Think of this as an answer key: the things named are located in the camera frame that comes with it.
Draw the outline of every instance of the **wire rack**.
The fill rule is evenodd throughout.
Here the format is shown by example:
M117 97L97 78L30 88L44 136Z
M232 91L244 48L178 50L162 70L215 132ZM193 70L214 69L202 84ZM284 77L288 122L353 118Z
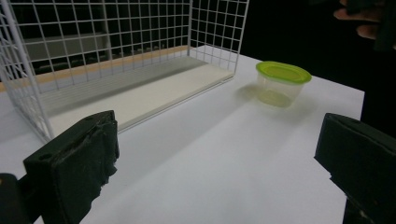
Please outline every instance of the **wire rack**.
M248 0L1 0L2 86L44 141L106 109L121 131L232 77L247 12Z

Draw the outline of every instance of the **dark background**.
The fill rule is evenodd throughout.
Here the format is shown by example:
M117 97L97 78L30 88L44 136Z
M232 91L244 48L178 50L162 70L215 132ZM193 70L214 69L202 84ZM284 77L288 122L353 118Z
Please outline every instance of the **dark background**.
M377 52L361 38L362 21L339 21L338 1L251 0L241 54L301 66L322 77L365 91L361 121L396 137L396 50Z

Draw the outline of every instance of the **wire grid panel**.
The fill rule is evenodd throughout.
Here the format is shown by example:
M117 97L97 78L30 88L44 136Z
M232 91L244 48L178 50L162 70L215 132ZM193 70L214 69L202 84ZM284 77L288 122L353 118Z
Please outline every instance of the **wire grid panel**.
M47 139L53 130L44 96L53 92L180 58L234 72L248 11L248 0L1 3L1 78Z
M45 141L53 137L46 113L38 96L31 65L19 37L12 11L5 1L0 8L0 78L11 102L34 126Z
M234 71L247 13L248 0L194 1L190 56Z

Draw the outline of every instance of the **table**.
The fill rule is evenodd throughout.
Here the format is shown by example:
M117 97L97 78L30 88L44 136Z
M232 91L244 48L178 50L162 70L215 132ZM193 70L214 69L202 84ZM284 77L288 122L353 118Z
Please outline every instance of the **table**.
M359 119L364 92L312 74L289 108L265 105L258 62L120 133L119 170L81 223L341 224L346 196L313 157L325 113ZM0 172L21 178L43 144L0 105Z

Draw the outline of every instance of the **clear plastic container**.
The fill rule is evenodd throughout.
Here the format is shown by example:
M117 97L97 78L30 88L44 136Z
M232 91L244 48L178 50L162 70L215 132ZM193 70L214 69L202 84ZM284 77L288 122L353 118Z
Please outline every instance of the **clear plastic container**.
M256 64L256 69L259 72L258 98L279 107L290 106L312 78L303 68L287 63L261 62Z

